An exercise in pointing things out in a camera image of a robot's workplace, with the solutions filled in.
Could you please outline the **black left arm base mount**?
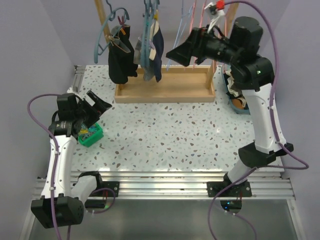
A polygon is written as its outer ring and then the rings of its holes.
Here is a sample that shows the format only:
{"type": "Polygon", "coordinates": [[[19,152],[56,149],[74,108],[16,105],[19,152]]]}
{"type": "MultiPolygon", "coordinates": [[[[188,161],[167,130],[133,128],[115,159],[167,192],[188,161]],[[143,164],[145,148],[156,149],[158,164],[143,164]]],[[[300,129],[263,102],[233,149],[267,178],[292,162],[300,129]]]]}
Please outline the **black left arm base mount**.
{"type": "Polygon", "coordinates": [[[89,197],[115,197],[117,198],[120,190],[119,181],[103,180],[99,171],[86,171],[78,176],[78,183],[82,181],[86,184],[96,183],[96,187],[89,187],[89,197]]]}

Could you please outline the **blue wire hanger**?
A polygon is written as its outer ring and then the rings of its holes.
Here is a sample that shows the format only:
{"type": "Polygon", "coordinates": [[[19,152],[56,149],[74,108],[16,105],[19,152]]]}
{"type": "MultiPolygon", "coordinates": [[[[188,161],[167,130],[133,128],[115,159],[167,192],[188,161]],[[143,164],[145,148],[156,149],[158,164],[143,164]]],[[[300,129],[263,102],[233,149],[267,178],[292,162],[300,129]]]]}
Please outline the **blue wire hanger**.
{"type": "Polygon", "coordinates": [[[188,11],[184,11],[184,1],[181,1],[181,16],[180,16],[180,22],[178,26],[178,30],[175,36],[175,40],[172,46],[172,50],[175,49],[178,44],[180,43],[180,40],[182,39],[182,36],[185,32],[185,29],[187,26],[189,26],[189,29],[191,30],[194,23],[194,15],[196,10],[197,1],[195,0],[193,4],[190,6],[188,11]]]}

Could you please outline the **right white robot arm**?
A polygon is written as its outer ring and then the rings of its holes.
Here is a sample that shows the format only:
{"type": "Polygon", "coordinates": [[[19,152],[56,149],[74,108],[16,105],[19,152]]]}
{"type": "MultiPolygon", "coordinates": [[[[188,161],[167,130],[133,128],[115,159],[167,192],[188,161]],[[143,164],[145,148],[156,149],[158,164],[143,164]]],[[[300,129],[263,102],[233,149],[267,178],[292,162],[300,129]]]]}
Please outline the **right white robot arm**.
{"type": "Polygon", "coordinates": [[[230,66],[235,87],[242,92],[252,117],[254,142],[238,150],[239,161],[223,177],[222,189],[227,196],[235,196],[245,174],[274,162],[286,155],[282,147],[292,152],[293,145],[281,136],[276,137],[274,126],[279,126],[277,109],[269,106],[274,83],[272,63],[258,54],[263,28],[248,16],[236,18],[230,37],[217,37],[208,27],[195,27],[185,42],[166,53],[166,57],[187,67],[191,58],[196,64],[210,59],[230,66]],[[271,120],[270,110],[275,120],[271,120]]]}

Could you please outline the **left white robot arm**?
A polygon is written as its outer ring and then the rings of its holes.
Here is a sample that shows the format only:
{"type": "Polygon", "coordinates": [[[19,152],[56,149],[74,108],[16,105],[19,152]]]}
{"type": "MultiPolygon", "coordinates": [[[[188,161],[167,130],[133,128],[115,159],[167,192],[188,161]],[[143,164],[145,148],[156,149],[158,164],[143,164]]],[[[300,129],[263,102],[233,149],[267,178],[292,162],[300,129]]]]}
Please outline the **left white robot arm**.
{"type": "Polygon", "coordinates": [[[55,94],[57,110],[48,127],[34,116],[33,121],[49,135],[50,158],[45,184],[40,197],[31,202],[31,212],[46,229],[79,225],[83,221],[85,202],[103,193],[104,184],[98,171],[80,174],[71,184],[71,168],[82,126],[91,127],[112,106],[93,91],[86,95],[90,104],[77,93],[55,94]]]}

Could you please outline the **navy underwear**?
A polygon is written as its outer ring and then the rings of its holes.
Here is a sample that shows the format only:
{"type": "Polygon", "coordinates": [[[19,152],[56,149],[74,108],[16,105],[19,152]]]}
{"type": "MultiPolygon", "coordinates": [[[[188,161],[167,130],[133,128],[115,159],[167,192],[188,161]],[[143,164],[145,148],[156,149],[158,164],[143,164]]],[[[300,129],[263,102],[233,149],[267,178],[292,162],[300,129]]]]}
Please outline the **navy underwear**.
{"type": "Polygon", "coordinates": [[[162,79],[162,55],[164,53],[164,38],[160,29],[159,22],[156,20],[155,23],[151,26],[151,31],[153,32],[153,45],[154,49],[150,50],[150,66],[145,72],[145,80],[150,81],[155,77],[156,82],[158,83],[162,79]]]}

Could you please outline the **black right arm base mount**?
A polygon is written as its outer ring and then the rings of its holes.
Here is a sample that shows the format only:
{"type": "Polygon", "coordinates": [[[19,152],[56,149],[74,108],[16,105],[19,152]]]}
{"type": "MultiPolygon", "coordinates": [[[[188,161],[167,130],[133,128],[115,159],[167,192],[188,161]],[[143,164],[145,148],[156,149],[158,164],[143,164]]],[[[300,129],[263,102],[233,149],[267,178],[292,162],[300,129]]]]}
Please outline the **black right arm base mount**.
{"type": "MultiPolygon", "coordinates": [[[[207,195],[210,198],[215,197],[219,192],[226,188],[228,184],[224,181],[209,181],[206,183],[207,195]]],[[[250,183],[246,180],[240,184],[233,185],[228,189],[224,190],[218,197],[221,198],[238,198],[252,197],[252,190],[250,183]]]]}

